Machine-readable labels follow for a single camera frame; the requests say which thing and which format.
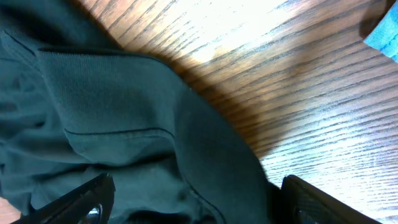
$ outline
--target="teal fabric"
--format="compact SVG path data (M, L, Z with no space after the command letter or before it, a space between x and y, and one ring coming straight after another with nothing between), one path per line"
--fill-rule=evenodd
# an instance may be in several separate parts
M382 21L365 39L365 44L398 62L398 4L395 3Z

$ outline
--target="table surface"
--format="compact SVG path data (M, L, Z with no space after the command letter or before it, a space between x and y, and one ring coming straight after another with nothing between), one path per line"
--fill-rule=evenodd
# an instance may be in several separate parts
M398 223L398 65L363 37L392 3L81 0L231 122L271 182L295 174L382 223Z

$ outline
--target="stitching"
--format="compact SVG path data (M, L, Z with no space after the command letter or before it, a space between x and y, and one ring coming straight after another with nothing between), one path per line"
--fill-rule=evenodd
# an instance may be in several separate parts
M381 52L383 52L387 47L391 46L392 42L397 40L398 34L394 36L394 38L392 38L388 44L386 44L382 49L380 49Z

